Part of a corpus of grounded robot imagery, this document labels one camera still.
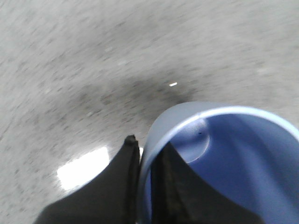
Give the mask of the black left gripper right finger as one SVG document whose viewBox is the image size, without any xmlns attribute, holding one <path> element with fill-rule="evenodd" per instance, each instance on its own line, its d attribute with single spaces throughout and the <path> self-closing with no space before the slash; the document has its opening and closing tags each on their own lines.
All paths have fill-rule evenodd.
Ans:
<svg viewBox="0 0 299 224">
<path fill-rule="evenodd" d="M 226 198 L 185 163 L 167 143 L 151 166 L 154 224 L 261 224 L 253 212 Z"/>
</svg>

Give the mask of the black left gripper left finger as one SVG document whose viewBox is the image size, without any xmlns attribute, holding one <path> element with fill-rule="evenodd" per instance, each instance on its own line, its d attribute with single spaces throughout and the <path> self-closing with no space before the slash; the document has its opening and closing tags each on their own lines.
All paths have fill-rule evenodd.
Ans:
<svg viewBox="0 0 299 224">
<path fill-rule="evenodd" d="M 140 150 L 125 138 L 109 165 L 88 184 L 46 206 L 36 224 L 134 224 Z"/>
</svg>

